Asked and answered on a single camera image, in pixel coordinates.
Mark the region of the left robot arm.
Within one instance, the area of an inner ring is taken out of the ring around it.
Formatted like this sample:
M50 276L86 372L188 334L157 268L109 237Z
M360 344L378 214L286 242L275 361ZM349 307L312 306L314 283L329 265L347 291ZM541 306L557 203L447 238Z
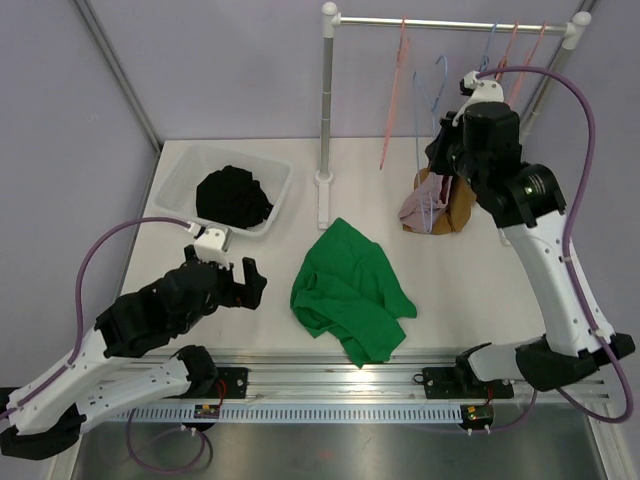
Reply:
M1 452L44 460L73 446L81 435L113 416L164 398L203 398L215 388L217 367L203 346L182 347L164 363L109 385L103 379L152 350L188 333L218 308L255 310L267 280L252 258L233 268L198 259L191 247L178 268L140 290L120 296L98 316L76 355L56 364L52 383L39 378L1 391L9 426Z

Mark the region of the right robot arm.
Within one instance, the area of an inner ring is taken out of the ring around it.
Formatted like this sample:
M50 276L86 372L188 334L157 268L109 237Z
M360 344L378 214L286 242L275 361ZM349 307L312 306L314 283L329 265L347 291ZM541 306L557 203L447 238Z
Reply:
M635 352L628 334L617 333L582 277L571 243L563 240L566 202L551 170L522 161L519 117L502 102L480 102L448 112L425 149L438 174L471 188L514 248L533 289L543 334L514 344L485 343L456 359L456 389L476 396L494 380L524 380L539 391L579 382L602 366Z

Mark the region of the black tank top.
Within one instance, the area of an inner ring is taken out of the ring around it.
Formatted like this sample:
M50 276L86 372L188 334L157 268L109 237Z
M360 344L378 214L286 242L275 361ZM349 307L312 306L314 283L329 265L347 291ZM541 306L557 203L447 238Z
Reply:
M195 205L199 218L240 229L258 226L273 209L253 174L232 165L210 173L198 184Z

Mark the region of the green tank top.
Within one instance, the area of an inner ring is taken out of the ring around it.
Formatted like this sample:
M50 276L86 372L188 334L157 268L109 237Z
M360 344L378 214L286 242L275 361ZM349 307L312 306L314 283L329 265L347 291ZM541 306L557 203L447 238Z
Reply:
M289 305L312 337L333 335L358 368L389 361L406 339L399 320L417 317L382 247L342 218L305 255Z

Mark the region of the pink wire hanger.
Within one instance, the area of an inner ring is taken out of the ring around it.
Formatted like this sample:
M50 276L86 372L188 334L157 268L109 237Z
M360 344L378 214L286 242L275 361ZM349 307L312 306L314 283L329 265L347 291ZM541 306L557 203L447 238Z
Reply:
M407 30L406 18L403 17L400 22L400 38L399 38L398 49L396 52L395 71L394 71L391 96L389 101L389 109L388 109L388 115L387 115L384 142L383 142L382 153L381 153L380 162L379 162L379 170L382 170L384 168L390 141L391 141L391 136L392 136L394 125L395 125L400 77L401 77L402 70L404 68L404 64L405 64L405 60L408 54L409 44L410 44L410 40L408 38L408 34L406 33L406 30Z

